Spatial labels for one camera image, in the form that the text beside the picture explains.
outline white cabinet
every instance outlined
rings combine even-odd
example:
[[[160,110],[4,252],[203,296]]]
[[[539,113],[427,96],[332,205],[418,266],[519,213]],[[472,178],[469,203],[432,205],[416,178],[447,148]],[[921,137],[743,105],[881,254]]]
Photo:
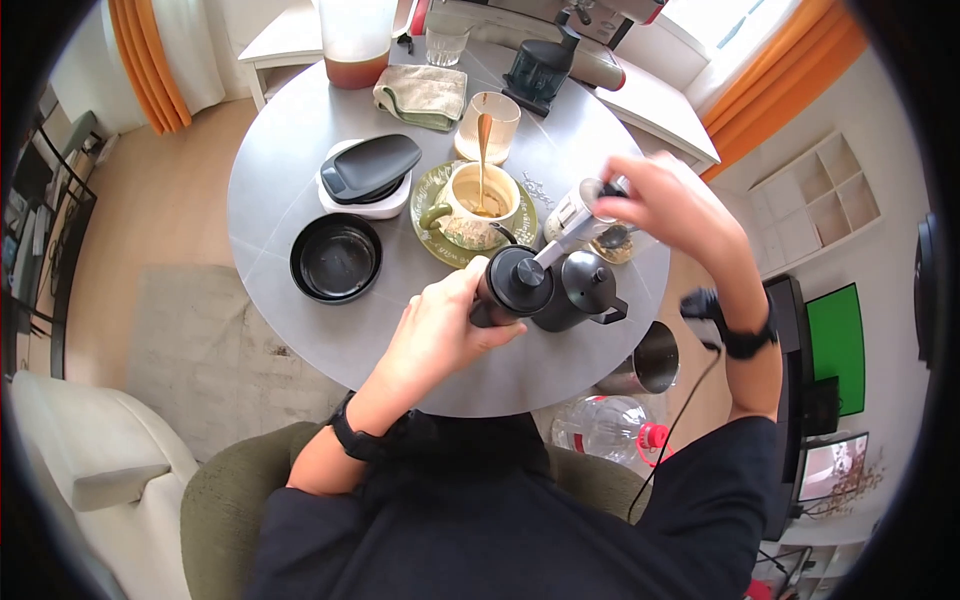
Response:
[[[786,576],[768,558],[775,557],[787,573],[794,575],[794,587],[801,600],[828,598],[852,569],[866,543],[864,540],[809,547],[765,541],[760,544],[753,577],[776,592]]]
[[[764,277],[792,269],[880,219],[870,184],[840,132],[828,135],[748,194],[761,237],[751,242]]]

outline orange curtain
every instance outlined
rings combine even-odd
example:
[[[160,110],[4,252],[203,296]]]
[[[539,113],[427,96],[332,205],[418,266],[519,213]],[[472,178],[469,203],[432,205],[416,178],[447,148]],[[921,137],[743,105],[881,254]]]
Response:
[[[153,0],[109,0],[109,7],[120,59],[154,131],[175,132],[190,125],[190,111],[163,54]]]
[[[840,2],[802,0],[716,106],[704,126],[722,163],[710,181],[766,141],[816,100],[867,47]]]

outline green screen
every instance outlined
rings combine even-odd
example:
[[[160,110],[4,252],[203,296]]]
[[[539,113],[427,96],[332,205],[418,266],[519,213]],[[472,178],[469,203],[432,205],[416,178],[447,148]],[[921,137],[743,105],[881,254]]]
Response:
[[[806,303],[814,379],[840,377],[840,416],[863,411],[863,322],[856,285]]]

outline plastic water bottle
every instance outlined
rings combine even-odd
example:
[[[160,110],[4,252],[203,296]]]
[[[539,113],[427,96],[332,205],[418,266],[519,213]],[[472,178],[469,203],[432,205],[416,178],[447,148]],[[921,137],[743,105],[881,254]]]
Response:
[[[636,470],[640,460],[653,465],[648,457],[660,453],[668,432],[666,425],[652,421],[650,408],[632,396],[589,396],[557,414],[551,440]]]

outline green saucer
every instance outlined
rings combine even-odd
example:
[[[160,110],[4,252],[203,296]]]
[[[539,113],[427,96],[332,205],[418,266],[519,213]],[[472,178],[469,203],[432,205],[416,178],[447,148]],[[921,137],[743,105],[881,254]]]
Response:
[[[482,254],[491,257],[503,247],[498,246],[483,252],[467,250],[446,239],[439,229],[424,229],[420,226],[420,216],[423,211],[433,205],[433,201],[446,185],[447,180],[450,179],[453,170],[465,162],[465,160],[451,160],[437,165],[424,173],[410,192],[410,220],[414,224],[417,237],[431,254],[455,269],[466,267],[474,256]],[[514,224],[510,231],[518,244],[533,246],[534,240],[537,239],[537,211],[534,208],[534,202],[530,199],[530,194],[523,188],[523,184],[516,181],[516,187],[520,190],[520,206],[516,210]]]

